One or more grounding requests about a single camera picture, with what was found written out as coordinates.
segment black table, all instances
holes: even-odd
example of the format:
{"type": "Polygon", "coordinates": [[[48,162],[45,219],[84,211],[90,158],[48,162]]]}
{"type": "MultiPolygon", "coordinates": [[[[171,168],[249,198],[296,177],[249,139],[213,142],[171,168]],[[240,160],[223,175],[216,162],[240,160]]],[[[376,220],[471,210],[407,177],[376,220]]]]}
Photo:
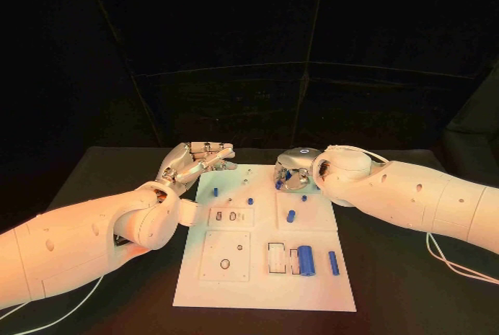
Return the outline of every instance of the black table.
{"type": "MultiPolygon", "coordinates": [[[[168,148],[92,148],[51,209],[126,192],[154,180],[168,152],[168,148]]],[[[282,152],[237,149],[234,161],[275,164],[282,152]]],[[[379,153],[442,169],[430,151],[379,153]]],[[[184,197],[195,199],[197,185],[184,197]]],[[[334,209],[357,313],[175,308],[188,235],[188,228],[180,226],[167,246],[112,272],[80,310],[40,334],[498,334],[499,287],[451,271],[428,252],[425,233],[399,228],[355,208],[335,205],[334,209]]],[[[499,275],[499,255],[456,239],[438,239],[454,262],[499,275]]],[[[0,322],[0,334],[58,319],[94,284],[28,304],[0,322]]]]}

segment dark background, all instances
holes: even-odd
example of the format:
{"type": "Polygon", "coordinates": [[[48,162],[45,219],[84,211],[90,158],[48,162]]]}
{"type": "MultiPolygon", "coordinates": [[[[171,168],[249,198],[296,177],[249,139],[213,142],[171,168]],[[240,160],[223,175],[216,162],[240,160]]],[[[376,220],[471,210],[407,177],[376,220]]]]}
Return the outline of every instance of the dark background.
{"type": "Polygon", "coordinates": [[[90,146],[439,152],[498,60],[498,5],[12,0],[0,229],[45,211],[90,146]]]}

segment white cable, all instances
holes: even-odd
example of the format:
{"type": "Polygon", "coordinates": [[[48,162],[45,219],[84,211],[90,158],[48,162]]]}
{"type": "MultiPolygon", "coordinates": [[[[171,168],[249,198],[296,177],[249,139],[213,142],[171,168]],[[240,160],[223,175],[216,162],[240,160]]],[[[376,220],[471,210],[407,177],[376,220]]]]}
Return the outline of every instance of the white cable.
{"type": "Polygon", "coordinates": [[[0,320],[8,317],[9,314],[15,313],[28,303],[21,304],[14,310],[11,310],[2,317],[0,320]]]}
{"type": "Polygon", "coordinates": [[[28,330],[28,331],[24,331],[21,333],[17,333],[15,335],[25,335],[25,334],[31,334],[32,332],[38,331],[38,330],[43,330],[43,329],[47,329],[50,326],[55,325],[57,323],[60,323],[77,310],[79,308],[83,306],[84,302],[87,301],[87,299],[92,297],[92,294],[94,293],[96,291],[96,288],[99,286],[99,284],[102,283],[103,281],[103,278],[105,276],[102,276],[102,278],[99,279],[97,283],[96,283],[96,286],[94,288],[92,289],[92,292],[89,293],[87,297],[83,299],[81,303],[77,305],[77,307],[55,321],[53,322],[51,324],[45,325],[45,326],[41,326],[40,328],[37,329],[32,329],[32,330],[28,330]]]}
{"type": "Polygon", "coordinates": [[[485,274],[477,272],[475,270],[472,270],[472,269],[469,269],[469,268],[461,266],[459,264],[456,264],[456,263],[454,263],[454,262],[451,262],[451,261],[448,260],[446,255],[445,255],[445,253],[442,252],[441,246],[439,246],[439,244],[438,244],[438,241],[435,240],[435,236],[432,235],[432,233],[428,233],[428,248],[429,248],[429,252],[432,253],[432,256],[435,256],[435,258],[441,259],[441,260],[448,264],[448,267],[455,271],[455,273],[458,273],[458,274],[461,274],[461,275],[464,275],[464,276],[467,276],[467,277],[471,277],[472,279],[478,279],[478,280],[491,282],[491,283],[494,283],[495,285],[499,285],[499,280],[497,280],[494,277],[487,276],[485,274]],[[435,246],[438,247],[438,250],[439,250],[439,253],[441,253],[442,257],[439,257],[439,256],[435,254],[435,252],[432,251],[429,238],[432,238],[432,241],[435,242],[435,246]],[[461,269],[469,271],[471,273],[477,274],[478,276],[469,275],[469,274],[461,272],[459,270],[455,269],[454,266],[456,266],[458,268],[461,268],[461,269]]]}
{"type": "Polygon", "coordinates": [[[379,158],[381,161],[384,161],[386,163],[389,163],[390,161],[380,156],[377,153],[370,152],[368,150],[364,150],[363,148],[358,148],[357,146],[334,146],[335,148],[345,148],[350,150],[355,150],[355,151],[361,151],[361,153],[368,153],[370,155],[373,155],[376,158],[379,158]]]}

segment gray surface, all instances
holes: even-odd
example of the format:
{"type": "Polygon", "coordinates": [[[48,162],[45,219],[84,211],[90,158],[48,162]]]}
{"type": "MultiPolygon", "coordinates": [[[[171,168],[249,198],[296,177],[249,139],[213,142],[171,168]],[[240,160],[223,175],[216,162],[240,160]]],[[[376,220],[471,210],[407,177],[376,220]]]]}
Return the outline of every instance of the gray surface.
{"type": "MultiPolygon", "coordinates": [[[[51,208],[139,187],[155,178],[168,151],[92,148],[51,208]]],[[[237,149],[234,161],[275,164],[280,152],[237,149]]],[[[429,151],[379,153],[442,169],[429,151]]],[[[185,197],[195,195],[197,185],[185,197]]],[[[175,308],[188,235],[180,227],[167,246],[105,277],[81,309],[41,334],[497,334],[498,287],[449,270],[428,253],[423,233],[390,225],[355,208],[334,208],[357,313],[175,308]]],[[[439,243],[456,263],[499,275],[497,254],[446,237],[439,236],[439,243]]],[[[93,285],[30,304],[2,322],[0,333],[50,323],[79,304],[93,285]]]]}

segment robotic hand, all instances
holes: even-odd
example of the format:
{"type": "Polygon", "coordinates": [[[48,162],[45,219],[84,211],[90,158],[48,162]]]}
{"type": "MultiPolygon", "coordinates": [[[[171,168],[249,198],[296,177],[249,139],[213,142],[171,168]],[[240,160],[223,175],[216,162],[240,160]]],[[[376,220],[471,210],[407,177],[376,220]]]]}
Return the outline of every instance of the robotic hand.
{"type": "Polygon", "coordinates": [[[161,249],[200,205],[181,200],[205,171],[236,169],[233,144],[182,143],[159,175],[132,192],[38,215],[0,235],[0,309],[58,295],[161,249]]]}
{"type": "Polygon", "coordinates": [[[452,236],[499,254],[499,189],[351,146],[296,148],[278,158],[276,186],[324,195],[406,228],[452,236]],[[371,160],[371,154],[383,162],[371,160]]]}

